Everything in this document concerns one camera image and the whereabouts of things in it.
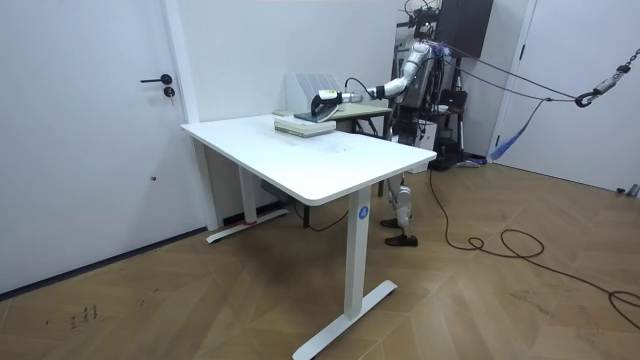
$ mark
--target desk top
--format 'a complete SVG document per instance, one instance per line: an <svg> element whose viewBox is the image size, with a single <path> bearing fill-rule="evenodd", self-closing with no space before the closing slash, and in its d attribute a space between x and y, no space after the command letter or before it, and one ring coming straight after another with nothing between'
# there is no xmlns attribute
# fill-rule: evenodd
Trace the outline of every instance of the desk top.
<svg viewBox="0 0 640 360"><path fill-rule="evenodd" d="M302 203L325 204L436 158L436 153L334 131L277 132L274 115L182 125L205 145Z"/></svg>

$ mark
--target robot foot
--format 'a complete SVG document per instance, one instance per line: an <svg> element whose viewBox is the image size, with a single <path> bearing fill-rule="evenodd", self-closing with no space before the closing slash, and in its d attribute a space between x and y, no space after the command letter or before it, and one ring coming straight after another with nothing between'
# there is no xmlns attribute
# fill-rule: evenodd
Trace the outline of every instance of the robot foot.
<svg viewBox="0 0 640 360"><path fill-rule="evenodd" d="M388 238L384 243L394 247L418 247L418 238L402 234L393 238Z"/></svg>
<svg viewBox="0 0 640 360"><path fill-rule="evenodd" d="M390 228L390 229L400 229L400 225L398 225L398 219L391 220L382 220L380 221L380 225L382 227Z"/></svg>

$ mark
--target chain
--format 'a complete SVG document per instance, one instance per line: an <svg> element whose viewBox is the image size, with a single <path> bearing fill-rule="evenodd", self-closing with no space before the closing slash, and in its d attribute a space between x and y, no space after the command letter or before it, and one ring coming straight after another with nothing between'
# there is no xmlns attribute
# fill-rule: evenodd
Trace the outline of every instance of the chain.
<svg viewBox="0 0 640 360"><path fill-rule="evenodd" d="M629 62L627 62L625 65L631 66L631 64L633 64L633 62L636 61L638 56L640 56L640 49L638 49L638 51L636 51L636 53L633 54L633 56L631 56L631 59L629 59Z"/></svg>

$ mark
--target door frame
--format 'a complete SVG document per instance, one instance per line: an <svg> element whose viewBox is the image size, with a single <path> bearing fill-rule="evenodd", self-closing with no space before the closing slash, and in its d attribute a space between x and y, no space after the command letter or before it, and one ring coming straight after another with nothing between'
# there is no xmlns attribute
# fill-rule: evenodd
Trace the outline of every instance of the door frame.
<svg viewBox="0 0 640 360"><path fill-rule="evenodd" d="M182 103L184 117L187 123L194 124L200 122L198 103L196 99L193 76L189 65L189 53L185 42L184 30L182 27L182 17L180 14L179 0L163 0L162 8L164 12L165 25L167 29L169 48L173 57L174 68L177 71L177 86L179 99ZM215 201L211 177L209 176L205 147L202 143L191 139L194 156L192 156L191 167L192 176L198 187L202 219L209 231L217 230L221 227L216 214Z"/></svg>
<svg viewBox="0 0 640 360"><path fill-rule="evenodd" d="M516 50L513 54L513 60L511 61L510 72L512 74L518 74L520 71L520 54L522 53L522 47L527 43L527 39L529 38L529 31L531 30L531 24L533 23L533 17L535 16L536 7L538 6L538 0L529 0L529 4L527 5L527 11L524 15L524 21L522 22L522 27L520 28L520 36L518 38L518 44L516 45ZM507 78L507 85L505 86L507 89L513 89L516 83L516 77L513 75L509 75ZM493 163L493 159L491 159L491 154L498 147L498 138L502 133L502 128L504 126L507 110L509 109L509 102L511 101L511 92L504 91L504 95L502 96L502 103L500 105L500 112L498 113L498 119L496 121L496 125L493 128L493 135L491 135L491 144L489 144L489 152L487 153L487 160Z"/></svg>

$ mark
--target desk foot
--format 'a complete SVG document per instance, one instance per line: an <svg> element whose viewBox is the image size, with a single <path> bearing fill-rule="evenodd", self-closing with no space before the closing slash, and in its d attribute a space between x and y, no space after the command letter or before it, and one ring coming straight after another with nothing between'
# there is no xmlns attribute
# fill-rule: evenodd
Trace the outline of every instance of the desk foot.
<svg viewBox="0 0 640 360"><path fill-rule="evenodd" d="M258 220L255 223L251 224L251 225L249 225L249 224L240 224L240 225L236 225L236 226L234 226L234 227L232 227L230 229L226 229L226 230L217 232L217 233L209 236L207 238L207 242L209 244L214 243L214 242L216 242L216 241L218 241L218 240L220 240L222 238L225 238L225 237L227 237L229 235L235 234L235 233L240 232L242 230L246 230L246 229L252 228L252 227L254 227L254 226L258 225L258 224L262 224L265 221L269 221L271 219L277 218L278 216L286 215L288 213L289 213L289 211L287 211L285 209L280 209L278 211L274 211L274 212L269 213L269 214L267 214L265 216L259 217Z"/></svg>
<svg viewBox="0 0 640 360"><path fill-rule="evenodd" d="M391 294L398 286L387 280L373 289L367 296L362 299L362 310L355 318L349 319L342 314L335 319L329 326L320 331L311 340L302 345L294 354L293 360L310 360L318 355L322 349L327 347L340 334L345 332L349 326L355 324L364 314L369 312L376 304L378 304L387 295Z"/></svg>

